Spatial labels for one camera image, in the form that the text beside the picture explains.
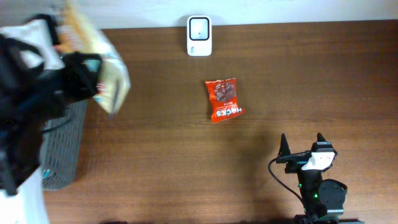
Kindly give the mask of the beige chips bag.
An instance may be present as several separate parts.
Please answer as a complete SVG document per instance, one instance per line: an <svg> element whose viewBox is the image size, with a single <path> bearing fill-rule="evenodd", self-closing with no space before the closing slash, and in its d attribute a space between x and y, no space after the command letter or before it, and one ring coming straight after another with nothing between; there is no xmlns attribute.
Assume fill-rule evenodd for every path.
<svg viewBox="0 0 398 224"><path fill-rule="evenodd" d="M108 114L116 114L131 87L123 59L104 33L78 10L74 1L62 1L58 10L60 50L101 56L103 63L94 99Z"/></svg>

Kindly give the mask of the red Hacks snack bag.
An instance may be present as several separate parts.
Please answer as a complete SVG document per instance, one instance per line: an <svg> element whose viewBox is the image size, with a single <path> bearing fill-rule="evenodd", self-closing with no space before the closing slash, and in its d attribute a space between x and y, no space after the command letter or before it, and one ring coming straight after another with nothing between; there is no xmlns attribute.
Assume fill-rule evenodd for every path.
<svg viewBox="0 0 398 224"><path fill-rule="evenodd" d="M213 123L219 123L245 113L245 110L238 105L235 78L206 81L205 85L212 106L211 120Z"/></svg>

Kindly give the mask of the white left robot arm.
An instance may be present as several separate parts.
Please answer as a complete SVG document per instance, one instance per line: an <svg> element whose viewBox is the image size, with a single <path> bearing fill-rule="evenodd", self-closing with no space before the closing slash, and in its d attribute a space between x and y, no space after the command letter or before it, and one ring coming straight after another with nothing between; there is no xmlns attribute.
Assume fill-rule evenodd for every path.
<svg viewBox="0 0 398 224"><path fill-rule="evenodd" d="M38 14L1 28L1 222L48 223L40 148L45 123L97 93L99 54L64 53L57 23Z"/></svg>

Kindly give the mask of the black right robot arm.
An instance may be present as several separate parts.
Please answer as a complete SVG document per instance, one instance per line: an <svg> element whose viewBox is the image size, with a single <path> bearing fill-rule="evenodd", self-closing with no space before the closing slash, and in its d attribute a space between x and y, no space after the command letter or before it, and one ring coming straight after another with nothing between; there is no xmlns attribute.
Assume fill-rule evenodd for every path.
<svg viewBox="0 0 398 224"><path fill-rule="evenodd" d="M335 179L324 179L322 174L333 166L338 155L321 133L308 151L292 153L285 134L281 134L280 148L276 158L268 164L270 175L285 189L293 193L303 206L304 214L296 215L293 223L298 224L354 224L358 219L340 219L344 214L343 204L348 187ZM299 193L281 182L271 169L271 165L285 164L286 174L297 174Z"/></svg>

